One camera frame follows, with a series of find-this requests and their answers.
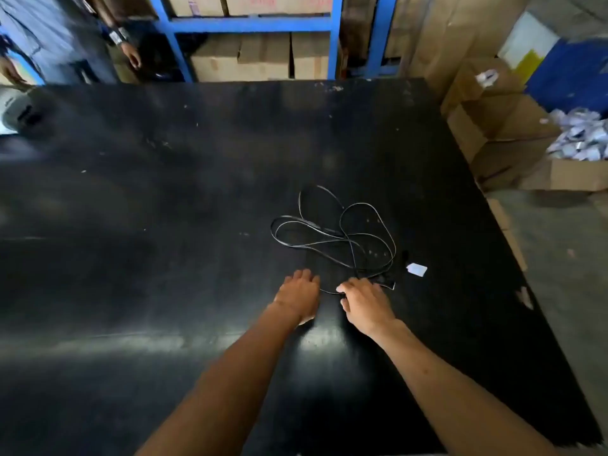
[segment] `forearm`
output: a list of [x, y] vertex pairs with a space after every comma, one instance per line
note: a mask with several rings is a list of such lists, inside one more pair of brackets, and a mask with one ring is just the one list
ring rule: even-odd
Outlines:
[[86, 2], [91, 5], [102, 22], [110, 29], [116, 29], [118, 27], [118, 22], [104, 0], [86, 0]]
[[138, 456], [238, 455], [299, 320], [273, 304], [198, 380]]
[[395, 320], [372, 336], [452, 456], [556, 455], [551, 443]]

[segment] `left hand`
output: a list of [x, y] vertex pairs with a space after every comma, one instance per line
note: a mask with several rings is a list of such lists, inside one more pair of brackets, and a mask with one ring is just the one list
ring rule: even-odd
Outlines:
[[122, 49], [123, 54], [129, 58], [133, 68], [135, 68], [135, 70], [139, 70], [142, 66], [142, 58], [139, 55], [137, 48], [129, 42], [123, 42], [119, 46], [120, 49]]
[[293, 276], [286, 276], [278, 289], [272, 304], [286, 307], [295, 312], [300, 325], [312, 320], [319, 306], [321, 277], [313, 277], [309, 269], [296, 270]]

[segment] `person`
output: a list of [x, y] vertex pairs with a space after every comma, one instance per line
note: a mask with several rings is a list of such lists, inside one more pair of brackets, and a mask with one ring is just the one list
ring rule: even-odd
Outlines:
[[[136, 456], [238, 455], [285, 340], [311, 320], [319, 277], [287, 276], [254, 325], [207, 370]], [[426, 348], [393, 314], [378, 284], [351, 278], [337, 288], [346, 317], [394, 363], [451, 455], [557, 454], [551, 443], [471, 378]]]
[[[110, 38], [134, 68], [142, 65], [103, 0], [0, 0], [0, 24], [11, 41], [26, 55], [47, 84], [89, 82], [118, 83], [118, 75], [97, 22], [86, 9], [92, 6], [110, 29]], [[0, 46], [0, 71], [16, 85], [24, 80]]]

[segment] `blue shirt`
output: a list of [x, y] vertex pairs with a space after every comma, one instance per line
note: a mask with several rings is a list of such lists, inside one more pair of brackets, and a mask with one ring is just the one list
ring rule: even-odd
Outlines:
[[69, 64], [105, 49], [82, 0], [0, 0], [0, 23], [34, 61]]

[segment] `cable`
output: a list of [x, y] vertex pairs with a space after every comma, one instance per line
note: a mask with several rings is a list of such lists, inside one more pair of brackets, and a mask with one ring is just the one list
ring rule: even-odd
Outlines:
[[[334, 195], [334, 193], [332, 191], [330, 191], [328, 188], [323, 187], [322, 185], [314, 185], [312, 187], [319, 188], [322, 191], [328, 193], [331, 196], [331, 198], [333, 198], [336, 201], [336, 203], [338, 203], [340, 208], [342, 209], [342, 214], [340, 214], [340, 220], [338, 221], [338, 226], [340, 227], [340, 230], [338, 231], [338, 230], [329, 229], [327, 227], [322, 227], [321, 225], [315, 224], [314, 222], [308, 221], [307, 219], [304, 218], [304, 214], [302, 214], [302, 205], [301, 205], [302, 192], [304, 191], [304, 189], [302, 189], [302, 190], [300, 190], [300, 193], [298, 194], [298, 211], [300, 213], [300, 217], [292, 216], [289, 214], [284, 214], [283, 216], [279, 216], [279, 217], [273, 219], [272, 222], [270, 223], [270, 234], [272, 235], [272, 237], [276, 241], [278, 241], [281, 245], [287, 246], [289, 248], [308, 249], [310, 251], [314, 251], [315, 253], [320, 254], [324, 258], [329, 259], [332, 262], [334, 262], [342, 267], [352, 269], [354, 272], [354, 276], [356, 276], [357, 278], [374, 278], [376, 276], [380, 276], [380, 275], [388, 272], [390, 270], [390, 268], [393, 266], [393, 262], [397, 255], [397, 246], [395, 245], [395, 240], [393, 240], [393, 236], [390, 234], [388, 227], [384, 224], [384, 221], [383, 221], [382, 217], [380, 217], [380, 214], [378, 213], [376, 208], [374, 206], [370, 205], [369, 203], [362, 203], [362, 202], [353, 203], [352, 205], [349, 205], [345, 208], [342, 205], [342, 203], [340, 202], [340, 200], [338, 199], [338, 197], [336, 195]], [[386, 233], [390, 238], [392, 248], [388, 243], [386, 243], [386, 241], [384, 241], [382, 238], [380, 238], [379, 236], [374, 235], [372, 233], [366, 233], [366, 232], [346, 233], [344, 231], [344, 228], [342, 227], [342, 220], [344, 218], [344, 215], [346, 214], [346, 212], [350, 211], [352, 208], [354, 208], [356, 206], [368, 206], [369, 208], [371, 208], [374, 211], [374, 213], [376, 213], [378, 221], [380, 222], [380, 224], [382, 224], [382, 226], [384, 227], [384, 230], [386, 230]], [[309, 229], [313, 229], [314, 231], [316, 231], [317, 233], [320, 233], [321, 235], [323, 235], [325, 237], [329, 237], [329, 239], [323, 239], [320, 241], [313, 241], [311, 243], [304, 243], [304, 244], [288, 243], [286, 241], [281, 240], [277, 236], [278, 231], [281, 229], [281, 227], [283, 227], [286, 224], [304, 225], [304, 226], [308, 227]], [[367, 254], [365, 252], [365, 248], [363, 248], [363, 246], [360, 243], [355, 241], [353, 239], [353, 237], [372, 237], [372, 238], [378, 240], [389, 251], [390, 259], [386, 263], [384, 263], [382, 266], [375, 266], [375, 267], [370, 267], [370, 268], [359, 266], [357, 264], [357, 258], [355, 257], [355, 252], [354, 252], [355, 247], [357, 248], [357, 250], [361, 251], [365, 256], [367, 256]], [[325, 253], [325, 252], [321, 251], [320, 249], [314, 247], [315, 245], [321, 245], [321, 244], [327, 244], [327, 243], [343, 243], [343, 242], [347, 242], [350, 245], [350, 253], [351, 253], [351, 257], [353, 258], [352, 264], [346, 263], [337, 258], [334, 258], [333, 256], [330, 256], [328, 253]], [[392, 283], [392, 286], [388, 286], [383, 283], [379, 283], [379, 284], [380, 284], [380, 286], [384, 286], [384, 288], [388, 288], [391, 290], [395, 289], [394, 282]], [[321, 291], [323, 291], [324, 293], [327, 293], [327, 294], [342, 294], [342, 293], [337, 293], [337, 292], [333, 292], [333, 291], [326, 291], [324, 289], [322, 289]]]

